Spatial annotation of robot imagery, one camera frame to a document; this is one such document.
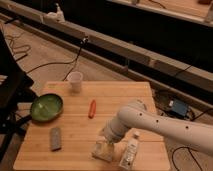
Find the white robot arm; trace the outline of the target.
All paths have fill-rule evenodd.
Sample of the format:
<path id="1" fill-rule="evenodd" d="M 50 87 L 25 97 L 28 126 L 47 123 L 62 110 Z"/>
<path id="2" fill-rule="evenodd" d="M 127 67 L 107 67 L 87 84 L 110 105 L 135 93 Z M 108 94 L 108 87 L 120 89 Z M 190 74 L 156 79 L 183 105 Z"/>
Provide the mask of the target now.
<path id="1" fill-rule="evenodd" d="M 213 156 L 212 125 L 152 114 L 140 100 L 132 100 L 120 107 L 102 128 L 100 135 L 108 142 L 118 143 L 132 128 L 154 132 Z"/>

